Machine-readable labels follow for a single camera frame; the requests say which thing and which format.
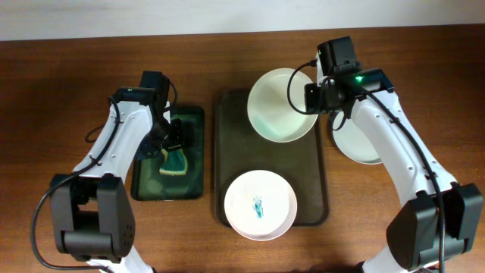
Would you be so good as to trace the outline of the green yellow sponge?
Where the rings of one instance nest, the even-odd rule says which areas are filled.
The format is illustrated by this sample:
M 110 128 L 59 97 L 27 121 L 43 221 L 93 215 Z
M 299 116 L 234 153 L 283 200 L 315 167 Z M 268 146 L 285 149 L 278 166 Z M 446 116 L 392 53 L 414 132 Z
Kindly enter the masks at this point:
M 188 160 L 182 149 L 168 152 L 165 149 L 161 151 L 164 162 L 159 168 L 159 173 L 169 176 L 183 176 L 188 171 Z

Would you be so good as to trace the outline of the white plate top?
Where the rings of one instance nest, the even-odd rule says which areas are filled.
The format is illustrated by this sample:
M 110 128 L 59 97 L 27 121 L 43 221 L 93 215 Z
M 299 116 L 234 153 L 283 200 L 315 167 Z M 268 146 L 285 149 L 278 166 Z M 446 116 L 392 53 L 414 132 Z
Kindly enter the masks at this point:
M 344 118 L 343 112 L 331 114 L 329 126 L 336 147 L 346 157 L 365 165 L 382 163 L 370 140 L 351 119 Z

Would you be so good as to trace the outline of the white plate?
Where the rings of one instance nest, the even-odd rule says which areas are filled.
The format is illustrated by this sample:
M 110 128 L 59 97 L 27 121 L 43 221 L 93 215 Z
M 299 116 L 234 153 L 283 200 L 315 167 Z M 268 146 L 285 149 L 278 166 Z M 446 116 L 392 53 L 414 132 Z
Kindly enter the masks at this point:
M 292 68 L 278 68 L 261 76 L 253 85 L 247 115 L 254 130 L 266 140 L 288 143 L 313 128 L 317 115 L 303 115 L 305 86 L 310 77 Z
M 370 140 L 351 119 L 344 118 L 343 112 L 331 114 L 329 126 L 336 147 L 346 157 L 365 165 L 382 163 Z
M 296 220 L 295 191 L 272 171 L 247 171 L 235 178 L 224 196 L 224 213 L 244 238 L 269 241 L 285 234 Z

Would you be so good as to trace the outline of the white plate bottom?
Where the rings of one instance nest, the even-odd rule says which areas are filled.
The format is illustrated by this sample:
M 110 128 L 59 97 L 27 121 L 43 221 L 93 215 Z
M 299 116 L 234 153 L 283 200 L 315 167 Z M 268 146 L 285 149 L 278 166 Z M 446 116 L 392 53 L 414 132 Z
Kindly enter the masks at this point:
M 244 238 L 269 241 L 285 234 L 296 220 L 295 191 L 272 171 L 247 171 L 235 178 L 224 196 L 224 213 Z

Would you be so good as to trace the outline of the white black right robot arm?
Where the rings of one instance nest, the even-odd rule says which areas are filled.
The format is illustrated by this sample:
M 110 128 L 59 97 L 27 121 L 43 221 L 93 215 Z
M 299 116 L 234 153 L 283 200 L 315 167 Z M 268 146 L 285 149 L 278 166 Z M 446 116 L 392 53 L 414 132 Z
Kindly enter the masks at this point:
M 341 112 L 368 138 L 388 171 L 402 208 L 386 229 L 386 246 L 355 272 L 419 272 L 471 251 L 483 209 L 475 184 L 461 185 L 431 154 L 407 119 L 382 69 L 363 70 L 345 36 L 317 47 L 305 86 L 308 114 Z

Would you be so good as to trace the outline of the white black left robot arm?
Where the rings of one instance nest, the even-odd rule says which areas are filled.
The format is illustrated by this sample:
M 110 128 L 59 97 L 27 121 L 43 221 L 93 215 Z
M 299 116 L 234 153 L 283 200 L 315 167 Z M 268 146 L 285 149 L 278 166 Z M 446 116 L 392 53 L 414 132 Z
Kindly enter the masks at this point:
M 180 120 L 172 121 L 168 77 L 144 71 L 140 84 L 110 96 L 109 116 L 86 157 L 70 174 L 52 178 L 50 201 L 58 252 L 80 270 L 153 272 L 136 251 L 136 223 L 124 183 L 132 160 L 155 158 L 186 146 Z

